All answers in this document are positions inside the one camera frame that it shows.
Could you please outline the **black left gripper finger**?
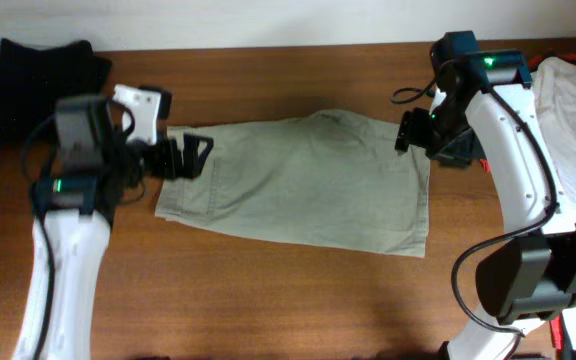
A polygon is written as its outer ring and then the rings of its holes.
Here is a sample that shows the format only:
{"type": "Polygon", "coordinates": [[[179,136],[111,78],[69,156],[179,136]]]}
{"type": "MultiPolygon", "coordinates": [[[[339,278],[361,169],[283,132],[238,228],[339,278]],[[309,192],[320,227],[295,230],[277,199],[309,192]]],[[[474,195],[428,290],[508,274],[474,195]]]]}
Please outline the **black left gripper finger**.
{"type": "Polygon", "coordinates": [[[210,137],[194,134],[185,134],[183,140],[182,177],[195,179],[199,177],[203,171],[207,158],[214,147],[214,140],[210,137]]]}
{"type": "Polygon", "coordinates": [[[183,166],[182,154],[175,139],[158,140],[142,152],[144,171],[148,176],[174,180],[183,166]]]}

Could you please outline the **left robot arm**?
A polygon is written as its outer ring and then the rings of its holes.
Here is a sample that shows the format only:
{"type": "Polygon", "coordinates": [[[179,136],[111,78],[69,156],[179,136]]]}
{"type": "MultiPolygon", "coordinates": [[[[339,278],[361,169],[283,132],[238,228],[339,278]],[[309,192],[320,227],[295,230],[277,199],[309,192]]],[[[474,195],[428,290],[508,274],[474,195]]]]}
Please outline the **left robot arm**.
{"type": "Polygon", "coordinates": [[[124,193],[147,177],[195,179],[214,141],[141,135],[166,110],[137,115],[101,95],[63,98],[32,132],[54,126],[58,143],[29,187],[33,268],[15,359],[87,359],[99,269],[124,193]]]}

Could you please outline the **khaki green shorts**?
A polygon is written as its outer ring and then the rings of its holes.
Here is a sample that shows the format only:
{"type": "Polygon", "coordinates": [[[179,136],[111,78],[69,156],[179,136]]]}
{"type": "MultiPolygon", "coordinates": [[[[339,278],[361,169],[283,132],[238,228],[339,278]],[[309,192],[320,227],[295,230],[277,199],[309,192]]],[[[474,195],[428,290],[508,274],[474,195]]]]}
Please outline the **khaki green shorts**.
{"type": "Polygon", "coordinates": [[[347,110],[201,128],[202,174],[164,183],[155,214],[226,235],[423,257],[430,162],[395,150],[399,127],[347,110]]]}

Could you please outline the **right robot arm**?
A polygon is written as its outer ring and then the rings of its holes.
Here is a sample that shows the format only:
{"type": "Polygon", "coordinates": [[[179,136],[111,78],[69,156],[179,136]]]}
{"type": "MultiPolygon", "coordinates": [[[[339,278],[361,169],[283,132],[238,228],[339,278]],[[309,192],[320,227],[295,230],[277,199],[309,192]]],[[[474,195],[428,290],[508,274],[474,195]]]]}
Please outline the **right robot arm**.
{"type": "Polygon", "coordinates": [[[532,77],[515,49],[484,51],[470,31],[448,32],[429,52],[429,109],[410,89],[395,142],[466,167],[484,159],[504,231],[482,241],[479,305],[439,349],[442,359],[514,359],[521,341],[576,307],[576,214],[539,128],[532,77]]]}

